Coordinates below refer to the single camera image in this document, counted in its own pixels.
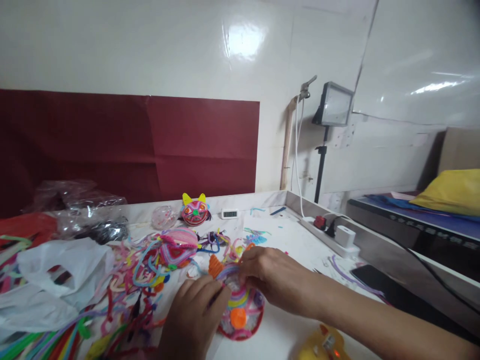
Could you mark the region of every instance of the white tabletop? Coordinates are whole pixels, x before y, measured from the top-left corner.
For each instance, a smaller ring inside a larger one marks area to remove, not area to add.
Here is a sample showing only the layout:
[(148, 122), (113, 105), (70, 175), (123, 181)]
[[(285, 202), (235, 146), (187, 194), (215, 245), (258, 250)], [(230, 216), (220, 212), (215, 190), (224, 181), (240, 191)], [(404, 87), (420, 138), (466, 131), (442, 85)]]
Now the white tabletop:
[[(245, 232), (244, 228), (267, 231), (271, 235), (268, 233), (264, 235), (267, 242), (262, 246), (286, 251), (293, 259), (308, 269), (315, 268), (351, 289), (378, 300), (378, 298), (358, 288), (355, 284), (343, 279), (335, 271), (329, 261), (329, 257), (335, 253), (300, 224), (298, 215), (294, 211), (287, 208), (276, 215), (270, 215), (280, 208), (281, 206), (274, 206), (263, 208), (264, 211), (258, 209), (240, 211), (238, 219), (229, 220), (220, 219), (218, 215), (213, 214), (211, 221), (206, 221), (193, 229), (201, 236), (209, 231), (217, 231), (217, 229), (226, 230), (225, 234), (232, 240), (245, 238), (249, 233)], [(175, 224), (175, 227), (177, 226), (185, 226), (185, 224), (178, 221)], [(148, 223), (138, 223), (130, 225), (130, 232), (132, 239), (136, 240), (155, 232), (155, 230)], [(223, 252), (222, 248), (218, 253), (220, 259), (223, 257)], [(206, 270), (209, 254), (198, 253), (196, 256), (204, 257), (201, 266)], [(356, 263), (361, 262), (361, 260), (343, 260), (337, 255), (336, 262), (347, 273), (357, 267)], [(186, 270), (176, 270), (172, 273), (170, 281), (165, 284), (163, 289), (163, 298), (158, 304), (155, 319), (161, 319), (167, 314), (175, 293), (186, 278), (185, 272)], [(262, 323), (252, 338), (245, 341), (232, 341), (216, 334), (207, 354), (207, 359), (290, 359), (295, 357), (299, 346), (317, 329), (318, 325), (318, 321), (289, 314), (267, 303)], [(155, 331), (154, 341), (160, 339), (160, 334), (161, 330)], [(346, 335), (344, 337), (345, 349), (352, 359), (378, 359), (375, 354), (354, 339)], [(90, 344), (91, 341), (85, 342), (82, 346), (82, 354), (88, 350)]]

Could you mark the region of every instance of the black plug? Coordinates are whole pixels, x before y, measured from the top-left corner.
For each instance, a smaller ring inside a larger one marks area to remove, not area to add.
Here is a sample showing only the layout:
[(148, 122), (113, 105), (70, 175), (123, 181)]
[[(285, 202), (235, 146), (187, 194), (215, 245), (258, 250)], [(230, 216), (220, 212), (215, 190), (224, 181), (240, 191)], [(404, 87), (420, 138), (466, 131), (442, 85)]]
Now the black plug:
[(329, 237), (335, 239), (335, 219), (331, 221), (330, 226), (325, 231), (325, 234), (327, 234)]

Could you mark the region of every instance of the yellow pillow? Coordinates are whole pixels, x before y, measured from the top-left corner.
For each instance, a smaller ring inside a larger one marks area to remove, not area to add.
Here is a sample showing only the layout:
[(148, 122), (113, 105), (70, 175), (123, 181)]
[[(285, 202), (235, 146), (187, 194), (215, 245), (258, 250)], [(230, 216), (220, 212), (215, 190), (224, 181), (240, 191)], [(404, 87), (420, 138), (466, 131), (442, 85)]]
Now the yellow pillow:
[(410, 203), (433, 210), (480, 217), (480, 169), (442, 171)]

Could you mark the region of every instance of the left hand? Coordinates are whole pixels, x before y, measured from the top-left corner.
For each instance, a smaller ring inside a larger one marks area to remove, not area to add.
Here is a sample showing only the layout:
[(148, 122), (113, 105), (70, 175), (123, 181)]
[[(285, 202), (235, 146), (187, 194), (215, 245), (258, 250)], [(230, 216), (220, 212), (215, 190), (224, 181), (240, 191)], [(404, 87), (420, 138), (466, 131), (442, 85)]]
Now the left hand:
[(222, 283), (210, 275), (186, 280), (168, 312), (158, 355), (165, 359), (205, 359), (231, 294), (228, 286), (222, 289)]

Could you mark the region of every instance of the power strip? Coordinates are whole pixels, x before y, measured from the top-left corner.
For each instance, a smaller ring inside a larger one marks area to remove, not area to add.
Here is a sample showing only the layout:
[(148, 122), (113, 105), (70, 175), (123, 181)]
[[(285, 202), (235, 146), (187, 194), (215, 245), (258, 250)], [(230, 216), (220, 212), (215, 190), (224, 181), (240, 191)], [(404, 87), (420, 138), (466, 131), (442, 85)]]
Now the power strip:
[(327, 245), (330, 249), (336, 252), (344, 259), (351, 259), (358, 257), (360, 254), (360, 248), (352, 245), (350, 247), (343, 247), (337, 243), (333, 238), (328, 236), (324, 231), (320, 230), (314, 225), (315, 219), (313, 217), (305, 217), (301, 219), (301, 224), (308, 229), (313, 235), (321, 240), (322, 243)]

